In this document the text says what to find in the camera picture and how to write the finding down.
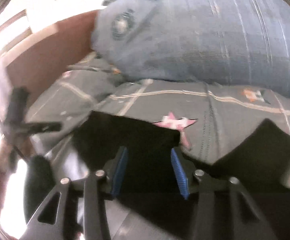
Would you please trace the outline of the brown headboard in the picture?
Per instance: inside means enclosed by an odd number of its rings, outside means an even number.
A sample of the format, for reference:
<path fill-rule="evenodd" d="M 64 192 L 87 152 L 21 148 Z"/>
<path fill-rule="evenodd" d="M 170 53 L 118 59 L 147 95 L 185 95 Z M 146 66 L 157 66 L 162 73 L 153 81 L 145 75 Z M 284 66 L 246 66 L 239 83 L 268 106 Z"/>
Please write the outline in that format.
<path fill-rule="evenodd" d="M 92 51 L 90 35 L 100 12 L 93 10 L 58 21 L 30 35 L 3 56 L 0 60 L 1 120 L 5 119 L 14 87 L 26 87 L 30 105 L 65 72 L 68 65 L 79 62 Z M 0 142 L 0 211 L 12 174 L 8 162 L 12 151 L 10 142 L 5 135 Z"/>

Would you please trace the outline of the grey patterned bed sheet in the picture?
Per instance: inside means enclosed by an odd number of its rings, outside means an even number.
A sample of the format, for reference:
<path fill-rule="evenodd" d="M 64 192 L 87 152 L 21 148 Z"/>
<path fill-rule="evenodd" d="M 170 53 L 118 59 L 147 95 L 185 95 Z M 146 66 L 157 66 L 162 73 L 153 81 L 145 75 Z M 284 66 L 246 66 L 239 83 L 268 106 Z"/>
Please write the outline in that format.
<path fill-rule="evenodd" d="M 279 239 L 290 239 L 290 99 L 268 89 L 205 82 L 128 82 L 102 59 L 69 66 L 30 107 L 29 121 L 61 121 L 61 131 L 35 135 L 37 151 L 51 159 L 56 177 L 82 177 L 96 160 L 78 154 L 72 131 L 91 111 L 182 125 L 181 148 L 204 164 L 240 159 L 239 174 L 255 176 L 268 193 L 256 201 Z"/>

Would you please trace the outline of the blue plaid pillow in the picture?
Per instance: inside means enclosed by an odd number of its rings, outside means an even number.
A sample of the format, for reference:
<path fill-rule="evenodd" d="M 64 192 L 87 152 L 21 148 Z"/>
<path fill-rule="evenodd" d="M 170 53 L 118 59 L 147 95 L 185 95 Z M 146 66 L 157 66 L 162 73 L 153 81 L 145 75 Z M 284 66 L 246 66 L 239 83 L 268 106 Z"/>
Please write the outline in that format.
<path fill-rule="evenodd" d="M 284 0 L 115 0 L 91 44 L 128 80 L 251 85 L 290 98 Z"/>

